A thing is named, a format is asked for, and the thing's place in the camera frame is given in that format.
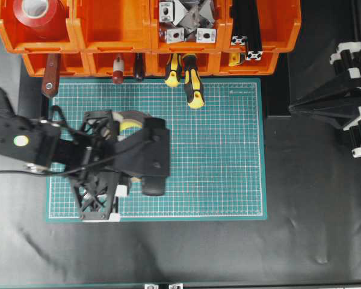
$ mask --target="black table surface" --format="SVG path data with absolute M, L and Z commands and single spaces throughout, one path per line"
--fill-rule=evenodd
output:
M 303 0 L 302 12 L 288 55 L 292 98 L 333 77 L 329 55 L 354 39 L 349 0 Z M 0 41 L 0 86 L 14 106 L 19 77 L 19 56 Z M 46 223 L 45 180 L 0 175 L 0 285 L 361 281 L 361 167 L 325 124 L 269 118 L 264 127 L 266 221 Z M 0 157 L 0 169 L 21 165 Z

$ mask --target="screwdriver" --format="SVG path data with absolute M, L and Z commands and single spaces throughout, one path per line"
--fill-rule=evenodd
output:
M 123 73 L 125 72 L 125 61 L 120 53 L 116 55 L 114 60 L 114 69 L 113 69 L 113 83 L 122 84 L 123 83 Z
M 185 63 L 185 92 L 187 95 L 187 104 L 196 110 L 205 105 L 204 88 L 198 73 L 197 55 L 191 53 L 185 54 L 183 61 Z
M 166 64 L 164 82 L 170 87 L 177 87 L 181 83 L 182 65 L 181 55 L 173 53 Z
M 229 66 L 239 66 L 245 63 L 246 53 L 234 52 L 229 54 Z
M 138 82 L 142 82 L 146 75 L 146 65 L 144 63 L 144 53 L 135 54 L 134 62 L 134 78 Z

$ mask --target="grid lines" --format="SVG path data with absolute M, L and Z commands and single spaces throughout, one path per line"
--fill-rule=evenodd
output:
M 162 81 L 113 85 L 104 79 L 62 79 L 53 104 L 75 128 L 84 112 L 112 109 L 163 118 L 171 131 L 165 196 L 143 196 L 140 184 L 134 184 L 120 199 L 122 220 L 266 218 L 259 80 L 206 79 L 204 85 L 206 105 L 192 110 L 183 87 Z M 66 179 L 49 178 L 47 202 L 48 220 L 78 219 Z

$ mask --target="robotic arm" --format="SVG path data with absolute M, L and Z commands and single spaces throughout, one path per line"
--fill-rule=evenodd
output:
M 76 130 L 67 124 L 60 107 L 51 110 L 49 120 L 17 116 L 0 89 L 0 155 L 24 161 L 28 168 L 0 173 L 68 178 L 84 221 L 113 220 L 118 195 L 128 194 L 132 178 L 141 180 L 143 194 L 164 194 L 170 175 L 170 134 L 165 120 L 137 111 L 91 111 Z M 59 121 L 52 120 L 54 114 Z M 141 130 L 120 136 L 131 126 Z M 61 138 L 63 130 L 71 140 Z M 51 172 L 52 163 L 63 164 L 64 170 Z

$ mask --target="screw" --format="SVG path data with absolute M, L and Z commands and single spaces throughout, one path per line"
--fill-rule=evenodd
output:
M 158 135 L 154 135 L 154 136 L 152 137 L 152 140 L 158 142 L 158 141 L 161 140 L 161 137 L 158 136 Z
M 161 166 L 161 163 L 159 161 L 154 161 L 152 163 L 152 166 L 156 169 L 160 169 L 162 166 Z

